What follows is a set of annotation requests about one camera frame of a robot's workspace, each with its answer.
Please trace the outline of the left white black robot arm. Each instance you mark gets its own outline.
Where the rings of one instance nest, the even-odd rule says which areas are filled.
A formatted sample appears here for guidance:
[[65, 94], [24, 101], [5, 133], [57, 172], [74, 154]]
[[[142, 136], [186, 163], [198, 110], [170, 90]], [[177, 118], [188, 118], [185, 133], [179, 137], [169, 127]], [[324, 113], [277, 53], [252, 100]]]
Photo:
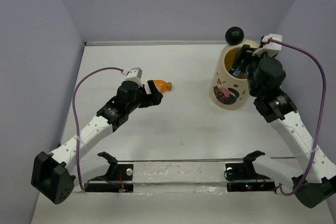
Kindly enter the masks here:
[[92, 120], [74, 137], [50, 153], [40, 152], [34, 159], [31, 185], [55, 205], [62, 203], [81, 181], [74, 173], [79, 161], [101, 140], [124, 124], [137, 108], [159, 105], [163, 94], [154, 81], [150, 92], [136, 82], [126, 80]]

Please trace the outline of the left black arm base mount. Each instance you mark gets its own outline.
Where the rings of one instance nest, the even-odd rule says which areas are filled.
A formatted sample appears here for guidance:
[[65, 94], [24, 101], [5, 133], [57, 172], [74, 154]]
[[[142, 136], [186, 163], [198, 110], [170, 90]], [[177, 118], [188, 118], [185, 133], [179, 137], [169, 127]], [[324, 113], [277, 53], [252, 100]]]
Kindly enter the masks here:
[[103, 169], [104, 174], [85, 182], [84, 191], [88, 193], [132, 193], [134, 165], [120, 163], [107, 152], [100, 152], [98, 156], [106, 160], [108, 167]]

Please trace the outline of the upright-lying blue label water bottle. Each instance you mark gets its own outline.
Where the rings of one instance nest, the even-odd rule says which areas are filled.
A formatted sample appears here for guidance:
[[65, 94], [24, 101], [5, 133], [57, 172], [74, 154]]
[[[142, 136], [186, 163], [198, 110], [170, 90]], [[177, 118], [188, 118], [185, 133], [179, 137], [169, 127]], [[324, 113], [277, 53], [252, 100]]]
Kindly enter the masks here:
[[229, 70], [229, 74], [238, 79], [242, 79], [244, 77], [244, 74], [241, 72], [240, 66], [232, 66]]

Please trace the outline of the orange juice bottle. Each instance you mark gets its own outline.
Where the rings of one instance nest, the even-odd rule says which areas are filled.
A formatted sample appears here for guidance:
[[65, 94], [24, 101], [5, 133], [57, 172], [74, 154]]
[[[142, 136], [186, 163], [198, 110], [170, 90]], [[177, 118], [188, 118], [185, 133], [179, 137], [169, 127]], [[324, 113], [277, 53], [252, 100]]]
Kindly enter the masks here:
[[172, 90], [172, 83], [164, 80], [153, 80], [155, 87], [160, 93]]

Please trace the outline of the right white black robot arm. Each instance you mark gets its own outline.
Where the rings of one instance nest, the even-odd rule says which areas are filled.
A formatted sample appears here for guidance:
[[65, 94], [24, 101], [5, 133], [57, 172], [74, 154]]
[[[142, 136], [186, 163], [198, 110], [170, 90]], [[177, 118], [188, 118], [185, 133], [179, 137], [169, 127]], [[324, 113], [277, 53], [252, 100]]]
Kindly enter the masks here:
[[335, 164], [316, 143], [318, 133], [311, 136], [296, 105], [282, 91], [280, 86], [286, 73], [282, 64], [271, 56], [271, 49], [243, 45], [236, 53], [233, 67], [246, 73], [256, 110], [280, 135], [300, 165], [296, 169], [262, 151], [254, 151], [243, 158], [239, 171], [248, 178], [263, 175], [291, 188], [292, 194], [308, 208], [334, 195]]

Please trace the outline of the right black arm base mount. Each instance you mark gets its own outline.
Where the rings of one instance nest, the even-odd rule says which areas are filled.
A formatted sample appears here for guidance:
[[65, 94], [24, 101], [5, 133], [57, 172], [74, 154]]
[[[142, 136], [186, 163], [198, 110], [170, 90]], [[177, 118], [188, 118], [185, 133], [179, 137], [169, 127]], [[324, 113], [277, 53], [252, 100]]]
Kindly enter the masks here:
[[276, 192], [275, 182], [264, 175], [250, 175], [242, 169], [242, 163], [226, 163], [223, 173], [227, 181], [229, 193], [273, 191]]

